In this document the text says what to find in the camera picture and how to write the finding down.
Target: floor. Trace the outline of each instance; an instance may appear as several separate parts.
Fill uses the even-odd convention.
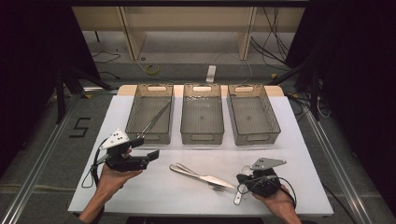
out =
[[[249,49],[246,61],[240,61],[232,33],[148,34],[137,61],[129,58],[122,33],[99,32],[100,42],[97,42],[94,32],[84,32],[84,35],[102,80],[114,87],[142,80],[162,82],[165,79],[177,83],[183,77],[186,78],[186,73],[188,80],[205,81],[210,64],[217,66],[215,82],[221,84],[247,79],[266,83],[273,76],[285,73],[277,68],[287,69],[275,60],[264,61],[254,48]],[[253,37],[263,43],[266,35],[254,34]],[[289,46],[293,34],[282,34],[281,37],[284,44]],[[280,57],[273,38],[266,47]],[[142,69],[148,64],[158,64],[159,75],[145,76]],[[282,90],[294,93],[294,81],[295,77],[282,83]],[[87,89],[95,90],[90,82],[81,80],[81,83]],[[89,91],[84,97],[66,94],[68,119],[58,125],[55,124],[56,98],[49,99],[39,124],[30,138],[26,139],[26,148],[20,151],[0,180],[2,218],[11,206],[19,203],[20,212],[14,223],[63,223],[67,216],[67,205],[83,175],[83,167],[114,94],[115,91]],[[300,93],[300,96],[306,97],[304,93]],[[318,176],[330,190],[326,192],[334,210],[330,217],[302,218],[317,223],[353,223],[347,210],[358,223],[396,223],[359,160],[354,157],[337,123],[336,115],[330,114],[325,118],[329,115],[329,110],[324,108],[320,121],[316,122],[295,101],[290,100],[290,104]],[[82,134],[81,130],[74,129],[77,122],[80,126],[89,128],[84,137],[70,137]],[[21,196],[21,190],[29,183],[33,183],[30,194],[24,200],[16,202]],[[262,219],[264,223],[280,223],[275,217]],[[101,223],[125,221],[126,217],[105,216]]]

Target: wire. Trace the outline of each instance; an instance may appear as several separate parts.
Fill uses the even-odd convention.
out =
[[[251,79],[253,78],[253,72],[251,71],[250,64],[249,64],[247,61],[243,61],[243,60],[237,58],[236,56],[234,56],[234,55],[231,54],[230,52],[222,52],[222,53],[219,53],[219,54],[216,56],[216,58],[215,58],[215,60],[214,60],[214,62],[213,62],[213,65],[216,65],[216,60],[217,60],[218,57],[219,57],[220,55],[222,55],[222,54],[230,54],[230,55],[233,56],[236,60],[241,61],[241,62],[244,62],[244,63],[247,64],[247,66],[248,66],[248,70],[250,71],[250,77],[249,77],[248,79],[244,80],[243,82],[237,84],[237,85],[242,85],[242,84],[244,84],[245,82],[247,82],[247,81],[249,81],[249,80],[251,80]]]
[[[255,50],[257,50],[257,51],[262,55],[262,60],[264,61],[264,63],[265,63],[266,65],[268,65],[268,66],[270,66],[270,67],[273,67],[273,68],[275,68],[275,69],[279,69],[279,70],[283,70],[283,71],[288,71],[288,72],[290,71],[289,69],[284,69],[284,68],[279,68],[279,67],[272,66],[272,65],[269,64],[267,61],[265,61],[264,57],[267,57],[267,58],[274,59],[274,60],[276,60],[276,61],[278,61],[278,62],[280,62],[280,63],[286,65],[286,63],[285,63],[284,61],[282,61],[281,59],[277,58],[277,57],[275,56],[275,54],[273,54],[273,53],[271,53],[270,51],[268,51],[267,49],[265,49],[265,42],[266,42],[266,41],[264,42],[264,45],[263,45],[263,46],[260,46],[259,43],[257,43],[257,41],[256,41],[253,37],[251,37],[250,39],[253,41],[253,42],[250,42],[251,46],[252,46]]]
[[[279,9],[277,7],[274,7],[274,22],[272,25],[271,25],[270,19],[268,17],[268,14],[265,10],[265,7],[263,7],[262,9],[264,11],[265,18],[268,21],[268,25],[270,26],[270,29],[271,29],[271,32],[269,35],[271,35],[271,33],[274,34],[274,37],[276,38],[276,45],[279,50],[280,56],[282,57],[283,61],[285,61],[285,56],[287,55],[286,51],[289,51],[289,49],[283,44],[283,41],[281,40],[281,38],[277,32],[277,23],[278,23],[277,13],[278,13]]]
[[[300,122],[300,120],[309,112],[309,109],[306,109],[305,113],[303,115],[300,116],[299,119],[297,119],[297,123]]]
[[[308,101],[308,100],[300,97],[295,97],[294,94],[295,93],[290,93],[290,94],[286,94],[286,96],[288,97],[289,100],[296,102],[300,106],[301,108],[300,112],[294,113],[294,115],[300,115],[303,113],[305,107],[309,107],[309,104],[306,104],[302,101]]]
[[[334,197],[334,199],[341,205],[341,207],[346,211],[346,214],[349,216],[349,218],[352,220],[352,222],[354,224],[358,224],[358,222],[355,220],[355,218],[349,213],[349,211],[347,210],[347,208],[344,206],[344,204],[337,198],[337,196],[335,196],[334,193],[332,193],[332,191],[323,183],[321,182],[321,185],[323,186],[323,188],[325,188],[327,191],[329,191],[329,193]]]
[[[293,114],[294,114],[294,116],[297,116],[297,115],[301,115],[301,114],[303,114],[303,111],[304,111],[304,108],[303,108],[303,106],[302,105],[300,105],[300,103],[295,103],[295,104],[297,104],[299,107],[300,107],[300,111],[299,112],[294,112],[294,110],[293,110],[293,106],[291,107],[291,109],[293,110]]]
[[[318,98],[318,104],[317,104],[319,114],[325,119],[329,118],[330,115],[332,114],[332,111],[329,110],[329,113],[327,115],[323,115],[323,113],[321,112],[321,109],[319,108],[319,103],[320,103],[320,98]]]
[[[90,189],[93,186],[93,178],[91,178],[91,184],[89,186],[84,186],[85,180],[87,180],[88,175],[91,173],[92,168],[88,171],[85,175],[84,179],[82,180],[81,187],[84,189]]]
[[[103,54],[103,53],[110,54],[110,55],[114,55],[114,56],[116,56],[116,57],[113,58],[113,59],[110,59],[110,60],[108,60],[108,61],[105,61],[105,62],[97,62],[97,61],[95,61],[95,63],[109,63],[109,62],[112,62],[112,61],[114,61],[114,60],[116,60],[116,59],[118,59],[118,58],[121,57],[120,54],[114,54],[114,53],[109,53],[109,52],[105,52],[105,51],[101,51],[101,52],[99,52],[99,53],[97,53],[97,54],[94,54],[94,55],[92,55],[92,57],[94,58],[94,57],[98,56],[99,54]]]
[[[106,74],[110,74],[111,76],[115,77],[116,79],[121,79],[120,77],[112,74],[111,72],[99,72],[99,73],[106,73]]]
[[[290,188],[291,188],[291,191],[293,192],[294,198],[293,198],[293,196],[291,196],[291,194],[288,193],[286,190],[282,189],[280,186],[278,186],[278,185],[276,185],[274,182],[270,181],[271,179],[268,179],[267,176],[265,176],[265,175],[264,175],[264,176],[261,176],[261,177],[258,177],[258,178],[251,179],[251,180],[247,180],[247,181],[245,181],[244,183],[239,184],[239,185],[237,186],[237,190],[238,190],[238,192],[241,193],[241,194],[246,194],[246,193],[248,193],[248,192],[251,192],[251,190],[254,189],[254,188],[256,188],[257,185],[259,185],[259,184],[261,183],[261,180],[264,179],[264,182],[265,182],[265,181],[268,181],[269,183],[271,183],[272,185],[274,185],[274,186],[276,186],[278,189],[280,189],[282,192],[284,192],[286,195],[288,195],[288,197],[290,197],[290,199],[291,199],[291,203],[293,204],[293,207],[296,208],[296,206],[297,206],[297,197],[296,197],[296,194],[295,194],[295,191],[294,191],[293,186],[292,186],[292,185],[290,184],[290,182],[289,182],[288,180],[286,180],[285,178],[278,177],[278,176],[277,176],[276,178],[277,178],[277,179],[284,180],[286,183],[288,183],[288,185],[289,185]],[[253,181],[256,181],[256,183],[255,183],[250,189],[248,189],[246,192],[241,192],[241,191],[239,190],[240,187],[241,187],[241,185],[246,185],[246,183],[248,183],[248,182],[253,182]]]

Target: black cable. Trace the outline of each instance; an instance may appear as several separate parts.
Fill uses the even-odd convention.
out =
[[[305,98],[301,98],[301,97],[295,97],[295,96],[293,96],[293,94],[286,94],[286,97],[288,97],[288,99],[290,99],[290,100],[293,100],[293,101],[299,103],[300,105],[310,106],[309,99],[305,99]]]
[[[347,210],[347,208],[344,206],[344,204],[335,196],[335,194],[332,193],[332,191],[323,183],[321,182],[321,185],[323,186],[323,188],[325,188],[327,191],[329,191],[329,193],[334,197],[334,199],[341,205],[341,207],[346,211],[346,214],[349,216],[349,218],[351,219],[351,221],[354,224],[358,224],[358,222],[355,220],[355,218],[349,213],[349,211]]]
[[[299,119],[297,119],[297,123],[300,122],[300,120],[301,120],[303,117],[305,117],[305,115],[306,115],[309,111],[310,111],[310,110],[307,109],[307,110],[305,111],[305,113],[304,113],[303,115],[301,115]]]
[[[95,153],[95,157],[93,158],[93,163],[92,163],[91,169],[89,170],[89,172],[88,172],[87,175],[84,177],[84,180],[83,180],[82,183],[81,183],[81,187],[84,188],[84,189],[88,189],[88,188],[92,187],[92,186],[93,186],[93,182],[95,183],[96,186],[97,186],[98,183],[99,183],[99,177],[98,177],[98,174],[97,174],[97,170],[98,170],[98,166],[99,166],[100,164],[102,164],[102,162],[101,162],[101,163],[98,163],[99,153],[100,153],[100,149],[98,148],[98,149],[96,149],[96,153]],[[85,180],[86,180],[87,177],[88,177],[88,174],[91,174],[91,177],[92,177],[92,180],[93,180],[93,181],[92,181],[92,183],[91,183],[90,186],[83,187],[84,182],[85,182]]]
[[[91,175],[92,175],[92,179],[94,180],[94,183],[95,183],[95,186],[96,186],[96,187],[97,187],[98,184],[99,184],[99,177],[98,177],[98,174],[97,174],[97,168],[98,168],[98,165],[100,165],[100,164],[103,163],[103,162],[98,163],[99,152],[100,152],[100,149],[98,148],[98,149],[96,150],[95,157],[94,157],[94,159],[93,159],[93,164],[92,164],[91,169],[90,169],[90,173],[91,173]],[[91,223],[93,223],[93,224],[99,224],[99,221],[100,221],[100,219],[102,219],[102,216],[103,216],[103,213],[104,213],[104,212],[105,212],[105,206],[103,206],[103,207],[101,208],[101,210],[99,211],[99,214],[96,216],[96,218],[95,218],[95,219],[93,220],[93,222],[91,222]]]
[[[289,100],[290,100],[290,105],[291,105],[291,102],[296,102],[296,104],[300,107],[300,111],[299,111],[298,113],[295,113],[294,110],[293,110],[294,116],[301,115],[301,114],[303,113],[303,111],[304,111],[304,108],[303,108],[303,106],[300,104],[300,102],[297,101],[296,99],[294,99],[293,97],[289,97],[289,96],[288,96],[288,98],[289,98]]]
[[[90,189],[93,186],[93,178],[91,179],[91,184],[89,186],[84,186],[85,180],[87,179],[87,177],[91,173],[91,171],[92,171],[92,168],[90,169],[90,171],[88,171],[88,173],[85,175],[84,179],[82,180],[81,187],[84,189]]]
[[[257,50],[262,56],[265,56],[265,57],[270,58],[270,59],[277,60],[277,61],[279,61],[280,63],[283,63],[284,65],[286,65],[286,63],[285,63],[284,61],[282,61],[281,59],[279,59],[278,57],[276,57],[275,54],[271,53],[270,51],[268,51],[268,50],[265,48],[265,43],[264,43],[263,46],[260,46],[259,43],[257,43],[257,41],[256,41],[253,37],[251,37],[250,39],[253,40],[253,42],[251,42],[253,48],[254,48],[255,50]],[[256,45],[258,46],[258,48],[260,48],[260,50],[258,50],[258,49],[253,45],[253,43],[256,44]]]
[[[110,74],[111,76],[115,77],[116,79],[121,79],[120,77],[112,74],[111,72],[99,72],[99,73],[106,73],[106,74]]]
[[[241,193],[241,194],[246,194],[246,193],[248,193],[248,192],[251,192],[251,190],[249,189],[249,190],[246,191],[246,192],[241,192],[241,191],[239,191],[239,188],[240,188],[241,185],[246,185],[246,183],[248,183],[248,182],[256,181],[256,183],[251,187],[251,189],[254,189],[254,188],[257,187],[257,185],[259,185],[259,184],[261,183],[260,180],[262,180],[262,179],[264,179],[264,178],[266,178],[266,176],[261,176],[261,177],[258,177],[258,178],[254,178],[254,179],[251,179],[251,180],[247,180],[247,181],[245,181],[244,183],[239,184],[239,185],[236,187],[236,189],[238,190],[239,193]],[[294,188],[291,186],[290,182],[287,181],[285,178],[278,177],[278,176],[277,176],[276,178],[281,179],[281,180],[284,180],[284,181],[286,181],[286,183],[288,183],[288,185],[289,185],[290,188],[291,188],[291,191],[293,192],[294,198],[293,198],[293,196],[291,196],[291,194],[288,193],[286,190],[282,189],[281,187],[279,187],[278,185],[276,185],[275,183],[273,183],[272,181],[270,181],[270,179],[267,178],[267,179],[265,179],[264,181],[268,181],[269,183],[273,184],[273,185],[276,186],[278,189],[280,189],[282,192],[284,192],[286,195],[288,195],[288,197],[290,197],[290,199],[291,199],[291,203],[293,204],[293,207],[296,208],[296,206],[297,206],[297,197],[296,197]]]
[[[265,39],[264,43],[262,44],[262,48],[265,49],[265,45],[267,45],[268,40],[270,39],[271,32],[268,34],[267,38]]]
[[[285,61],[285,58],[284,58],[283,55],[287,55],[287,53],[285,52],[286,46],[283,44],[283,41],[280,39],[280,37],[279,37],[279,35],[277,33],[277,12],[278,12],[278,8],[277,7],[274,8],[274,22],[273,22],[272,25],[271,25],[270,19],[268,17],[268,14],[267,14],[267,12],[265,10],[265,7],[263,7],[262,9],[264,11],[265,18],[268,21],[268,25],[270,26],[270,29],[271,29],[270,34],[274,34],[274,37],[276,38],[276,45],[277,45],[277,48],[279,50],[280,56],[282,57],[283,61]]]
[[[97,53],[97,54],[94,54],[94,55],[92,55],[92,57],[94,58],[94,57],[96,57],[96,56],[98,56],[99,54],[102,54],[102,53],[114,55],[114,56],[117,56],[117,57],[115,57],[115,58],[113,58],[113,59],[110,59],[110,60],[108,60],[108,61],[105,61],[105,62],[97,62],[97,61],[95,61],[95,63],[109,63],[109,62],[114,61],[114,60],[116,60],[116,59],[118,59],[118,58],[121,57],[120,54],[109,53],[109,52],[105,52],[105,51],[101,51],[101,52],[99,52],[99,53]]]

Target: human hand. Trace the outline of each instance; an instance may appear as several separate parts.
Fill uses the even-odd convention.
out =
[[[129,179],[142,174],[142,172],[142,170],[139,170],[122,173],[111,170],[104,164],[98,186],[96,187],[96,192],[78,218],[85,223],[91,223],[98,216],[105,203],[110,200]]]
[[[284,185],[282,189],[289,192]],[[276,194],[271,195],[268,198],[264,198],[258,194],[253,193],[253,197],[262,201],[268,209],[277,217],[282,219],[284,223],[301,223],[301,220],[297,217],[294,210],[291,198],[285,194],[282,190],[278,190]]]
[[[95,194],[106,196],[106,200],[108,201],[129,179],[142,174],[142,172],[142,170],[118,172],[111,170],[105,164]]]

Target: plastic bin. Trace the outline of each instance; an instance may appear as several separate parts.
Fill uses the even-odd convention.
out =
[[[170,144],[174,107],[172,84],[140,84],[125,132],[131,139],[145,138],[145,144]]]
[[[280,127],[263,85],[228,86],[227,104],[236,145],[276,141]]]
[[[184,145],[222,143],[224,121],[220,85],[184,85],[180,131]]]

